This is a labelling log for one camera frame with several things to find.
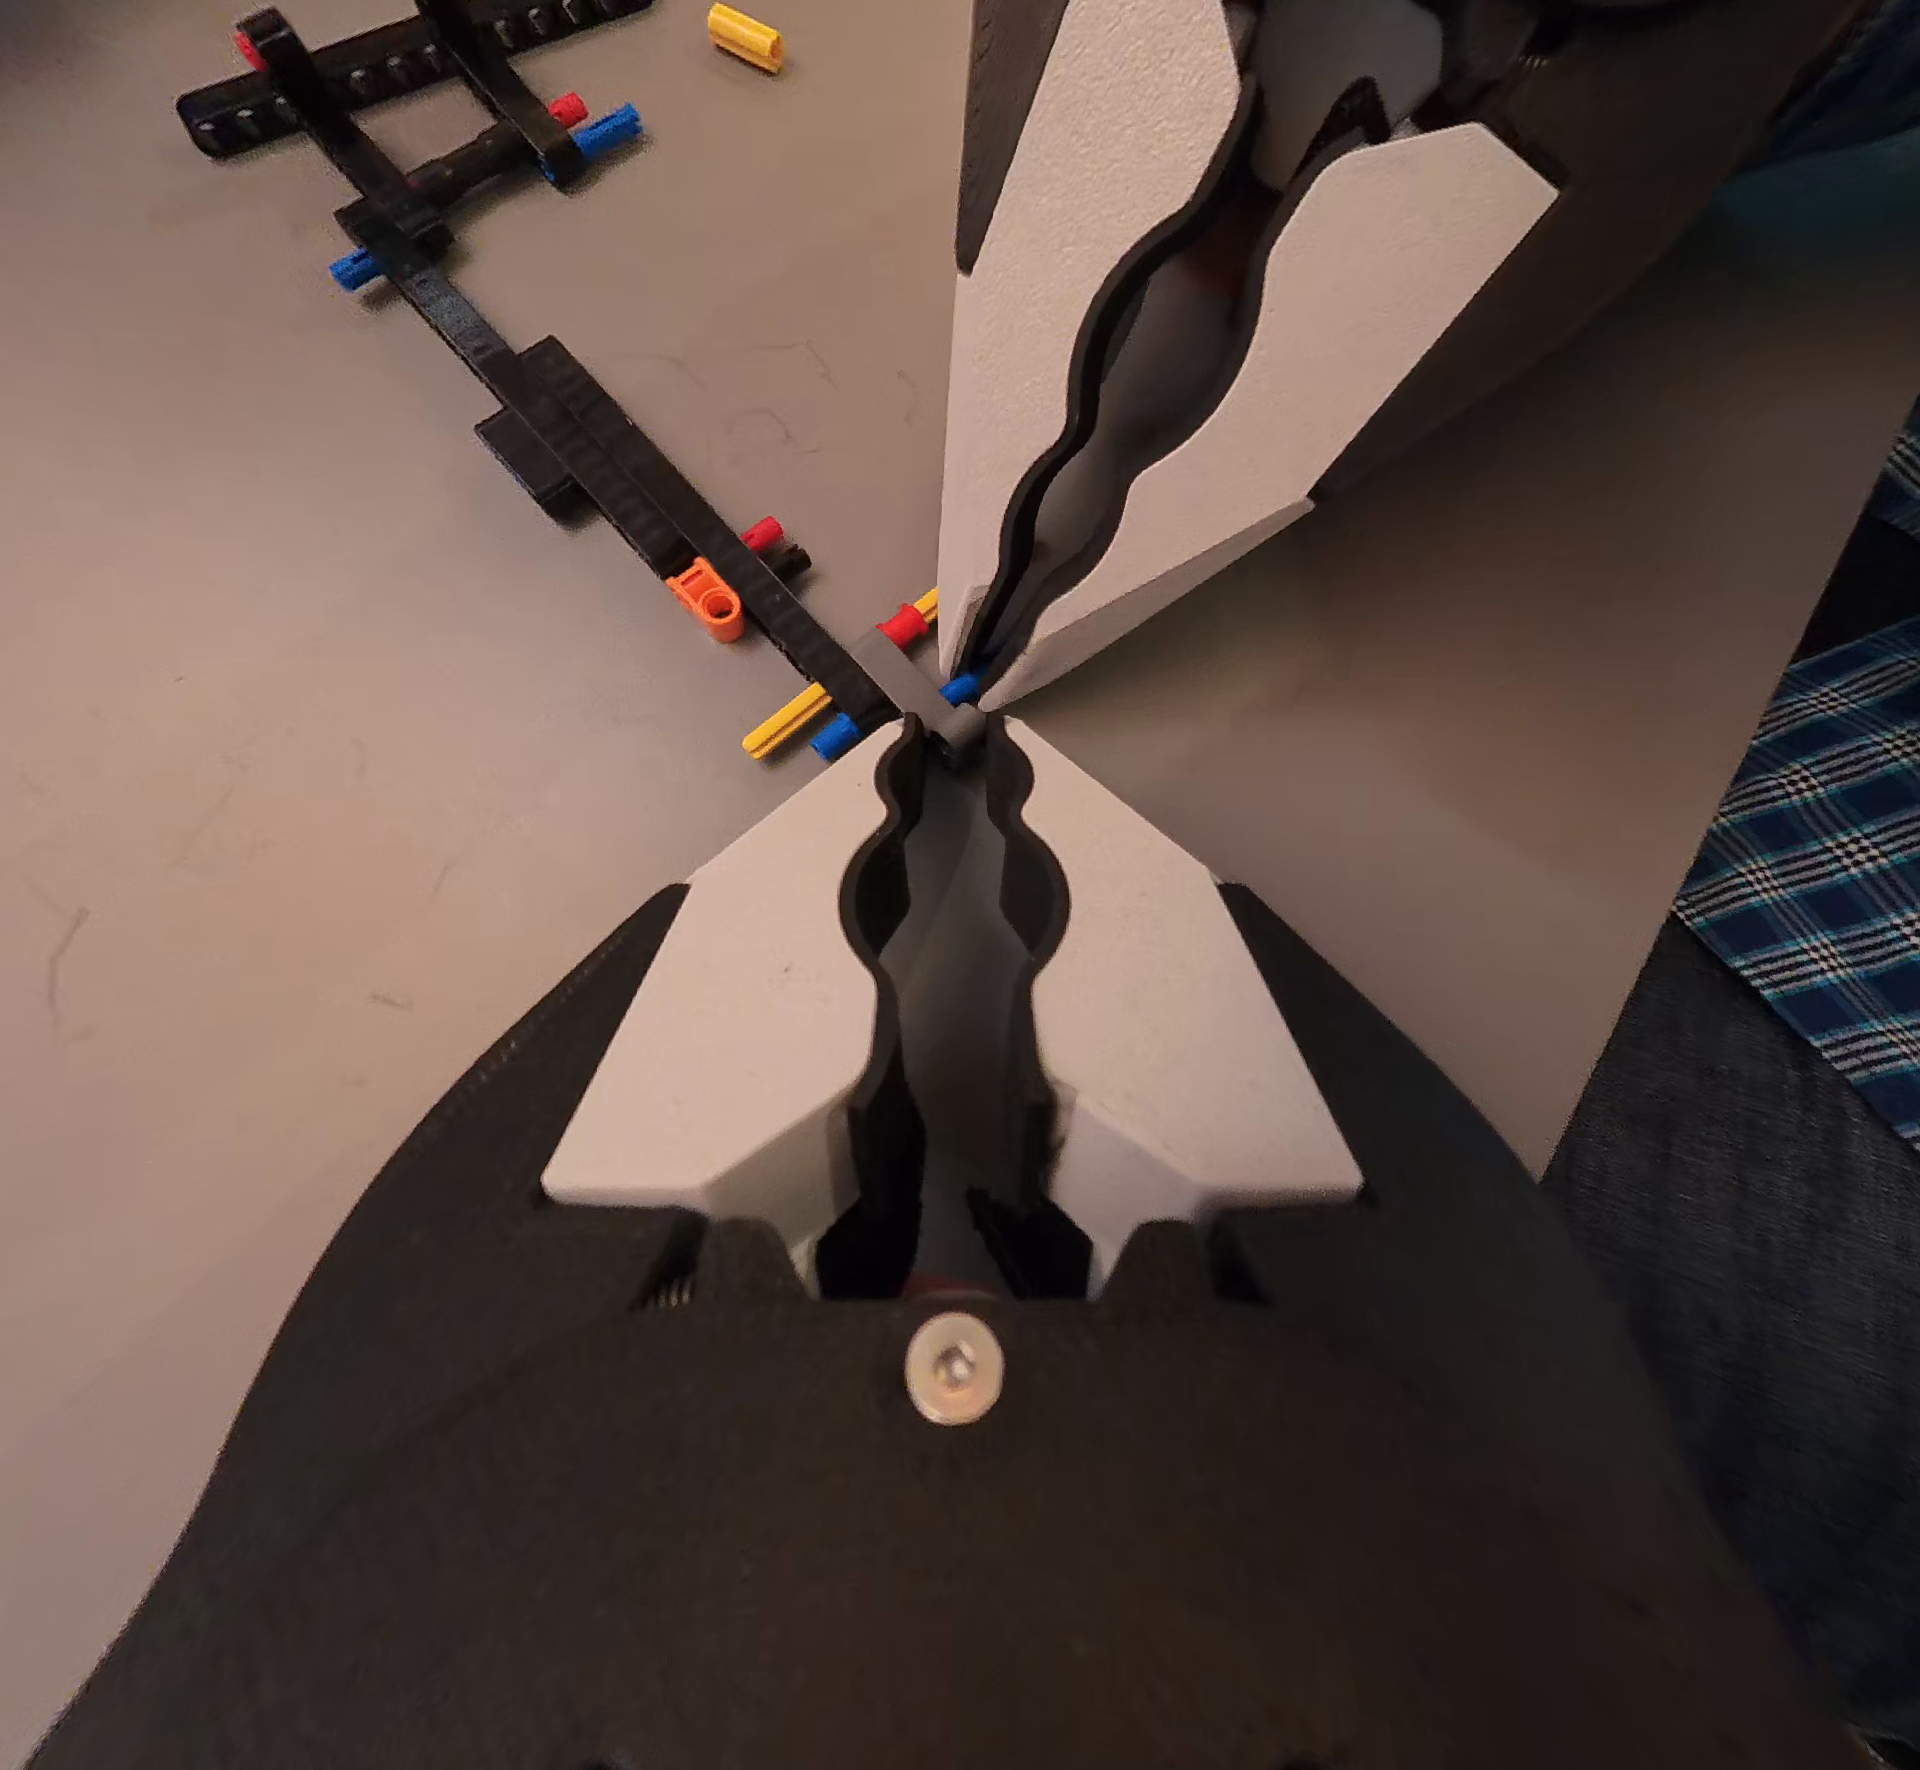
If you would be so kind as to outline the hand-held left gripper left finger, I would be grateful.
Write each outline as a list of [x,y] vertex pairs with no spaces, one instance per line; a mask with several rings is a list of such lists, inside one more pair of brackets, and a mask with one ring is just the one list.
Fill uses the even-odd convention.
[[922,1121],[879,952],[907,910],[922,726],[896,723],[669,894],[669,924],[541,1186],[764,1219],[826,1295],[896,1295]]

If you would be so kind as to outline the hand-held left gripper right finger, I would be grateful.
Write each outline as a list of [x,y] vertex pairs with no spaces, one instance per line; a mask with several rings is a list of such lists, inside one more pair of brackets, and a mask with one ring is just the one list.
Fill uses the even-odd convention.
[[1008,1172],[970,1206],[1008,1288],[1096,1295],[1148,1223],[1359,1200],[1228,887],[1016,716],[989,721],[984,810],[1022,957]]

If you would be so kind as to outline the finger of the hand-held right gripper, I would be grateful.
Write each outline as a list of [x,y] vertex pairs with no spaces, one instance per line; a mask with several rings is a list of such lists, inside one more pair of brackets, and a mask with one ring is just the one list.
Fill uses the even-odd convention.
[[1262,268],[1221,404],[1125,495],[1113,542],[1044,609],[984,705],[1066,678],[1313,509],[1313,492],[1553,207],[1486,124],[1321,170]]
[[1070,426],[1096,292],[1198,189],[1235,120],[1223,0],[1070,0],[971,271],[956,282],[940,662],[962,668],[1000,524]]

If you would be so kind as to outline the long yellow lego axle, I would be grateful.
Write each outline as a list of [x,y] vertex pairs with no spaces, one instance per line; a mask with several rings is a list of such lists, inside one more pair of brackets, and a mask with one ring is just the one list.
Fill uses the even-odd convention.
[[[940,587],[928,587],[916,604],[927,609],[928,630],[940,617]],[[812,685],[801,697],[781,703],[778,714],[766,716],[742,735],[742,752],[748,760],[769,760],[774,752],[794,742],[804,730],[826,726],[835,716],[835,703],[826,687]]]

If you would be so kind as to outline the black lego beam assembly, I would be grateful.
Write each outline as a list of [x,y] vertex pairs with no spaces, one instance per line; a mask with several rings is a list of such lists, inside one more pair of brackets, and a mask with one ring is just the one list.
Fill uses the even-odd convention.
[[541,99],[518,65],[475,54],[472,71],[475,87],[434,86],[358,117],[309,111],[298,136],[355,189],[336,211],[352,252],[331,264],[334,283],[385,289],[466,363],[496,400],[477,439],[536,507],[596,509],[709,638],[758,630],[826,687],[835,716],[815,752],[835,761],[911,716],[951,766],[970,761],[984,742],[976,703],[949,705],[911,647],[877,628],[837,640],[794,591],[810,559],[778,524],[734,526],[560,341],[518,350],[451,282],[468,203],[518,175],[573,194],[646,136],[632,101],[594,117],[577,96]]

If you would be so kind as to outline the long black lego beam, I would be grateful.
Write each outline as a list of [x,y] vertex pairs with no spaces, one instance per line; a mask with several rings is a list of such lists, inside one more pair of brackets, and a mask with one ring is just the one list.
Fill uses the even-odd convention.
[[475,54],[513,71],[522,54],[650,7],[654,0],[415,0],[408,17],[319,48],[295,38],[280,11],[256,11],[233,30],[245,67],[184,92],[177,117],[204,156],[225,164],[301,135],[316,108],[358,117],[434,86],[475,87]]

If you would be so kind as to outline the person's blue jeans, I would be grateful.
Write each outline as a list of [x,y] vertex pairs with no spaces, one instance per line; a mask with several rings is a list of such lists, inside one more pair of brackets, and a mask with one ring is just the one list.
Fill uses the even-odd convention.
[[1917,1765],[1917,1150],[1665,920],[1545,1186],[1772,1610]]

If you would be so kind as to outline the person's plaid shirt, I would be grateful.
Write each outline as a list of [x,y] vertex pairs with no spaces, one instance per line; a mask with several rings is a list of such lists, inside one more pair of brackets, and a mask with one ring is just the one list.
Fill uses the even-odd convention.
[[1675,916],[1917,1147],[1917,617],[1791,663]]

